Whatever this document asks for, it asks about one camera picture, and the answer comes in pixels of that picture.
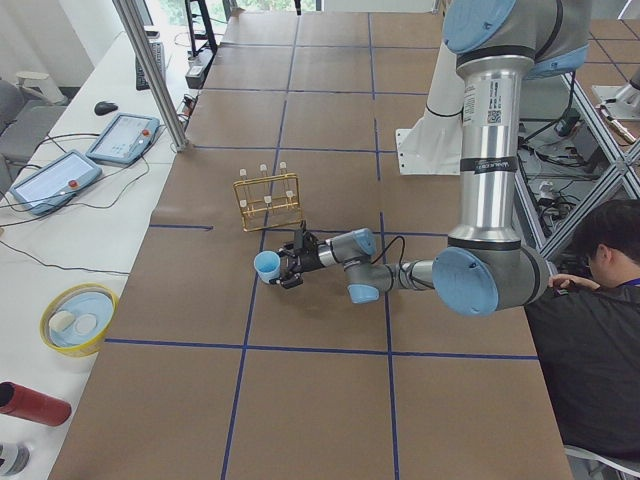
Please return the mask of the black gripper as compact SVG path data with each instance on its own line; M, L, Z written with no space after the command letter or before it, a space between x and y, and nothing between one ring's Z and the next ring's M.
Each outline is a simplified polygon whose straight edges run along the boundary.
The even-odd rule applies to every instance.
M295 288L303 283L302 273L319 270L321 261L318 254L318 244L314 241L313 247L305 253L298 254L294 243L289 242L277 251L279 256L289 256L286 264L288 273L278 278L271 279L271 285L280 285L284 289Z

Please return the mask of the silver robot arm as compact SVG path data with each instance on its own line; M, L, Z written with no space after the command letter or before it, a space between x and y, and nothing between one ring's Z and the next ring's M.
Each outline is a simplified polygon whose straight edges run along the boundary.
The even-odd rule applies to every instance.
M305 227L273 253L263 281L298 286L306 272L340 265L356 304L393 289L434 290L453 311L486 316L541 296L549 277L540 254L512 225L521 85L572 72L586 59L588 1L455 1L443 44L464 84L461 213L432 260L378 265L374 238L359 229L320 241Z

